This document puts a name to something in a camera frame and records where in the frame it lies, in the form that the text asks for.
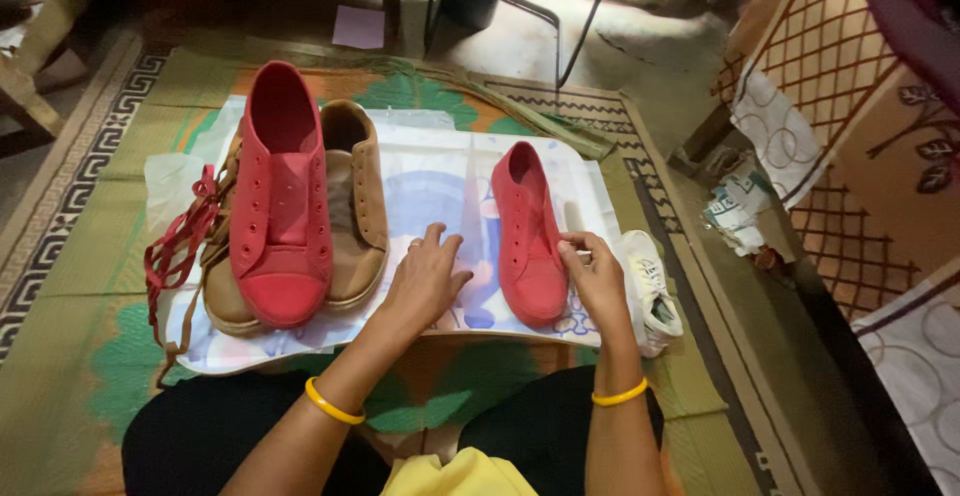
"bangle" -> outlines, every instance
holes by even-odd
[[[640,382],[640,385],[634,387],[633,389],[625,393],[620,393],[619,395],[613,395],[611,397],[598,397],[596,393],[593,393],[590,395],[590,397],[593,399],[594,404],[610,406],[610,405],[617,405],[617,404],[627,402],[628,400],[639,395],[646,389],[647,389],[647,379],[644,378]]]
[[[313,386],[314,379],[317,379],[317,377],[314,376],[313,378],[306,380],[306,396],[310,397],[310,400],[313,401],[313,404],[317,404],[324,413],[330,417],[333,417],[337,421],[343,421],[348,425],[359,425],[360,423],[366,421],[366,413],[363,415],[350,415],[349,413],[342,411],[342,409],[339,407],[324,400],[324,397],[320,396],[320,393],[317,392],[317,388]]]

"maroon cloth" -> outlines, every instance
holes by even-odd
[[[896,56],[960,116],[960,36],[932,19],[913,0],[867,0],[867,4]]]

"hand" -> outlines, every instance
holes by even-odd
[[[453,274],[453,262],[461,235],[450,235],[440,244],[447,229],[441,222],[426,228],[423,239],[414,239],[393,275],[387,298],[366,322],[366,327],[383,330],[387,336],[413,340],[453,306],[464,285],[474,277],[471,271]]]
[[[597,324],[600,334],[629,329],[630,310],[623,269],[606,241],[590,232],[566,232],[560,237],[563,240],[557,245],[559,255],[577,286],[583,308]],[[578,250],[590,251],[589,265],[582,263]]]

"shoe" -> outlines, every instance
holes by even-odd
[[[333,245],[320,116],[292,65],[271,61],[260,68],[240,131],[230,265],[258,320],[298,327],[330,290]]]
[[[335,100],[319,111],[326,148],[326,198],[333,281],[326,306],[350,309],[377,293],[390,236],[380,181],[377,130],[363,108]]]
[[[560,231],[537,152],[513,145],[493,168],[493,198],[500,212],[500,288],[523,323],[556,322],[567,309],[567,269],[557,251]]]
[[[230,263],[231,209],[236,193],[237,169],[239,167],[240,133],[230,142],[226,162],[217,176],[217,200],[220,215],[214,219],[206,237],[206,247],[199,258],[202,269],[200,287],[203,289],[203,305],[210,325],[231,336],[253,336],[269,330],[247,306],[240,287],[234,278]]]
[[[671,341],[683,336],[684,324],[674,299],[666,291],[664,263],[650,235],[640,230],[624,233],[623,251],[639,295],[638,312],[647,335],[646,344],[640,344],[640,352],[645,357],[655,357]]]

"brown sneaker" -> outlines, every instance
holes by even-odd
[[[387,211],[377,131],[363,108],[335,100],[319,111],[326,147],[326,201],[333,237],[333,283],[326,304],[348,309],[377,293],[387,265]]]
[[[234,278],[230,256],[230,228],[232,199],[236,184],[237,164],[240,155],[240,137],[234,135],[230,143],[226,163],[217,182],[217,199],[220,215],[214,219],[206,238],[206,248],[199,258],[202,268],[200,284],[203,288],[203,305],[210,325],[231,336],[251,336],[269,330],[260,323],[240,295]]]

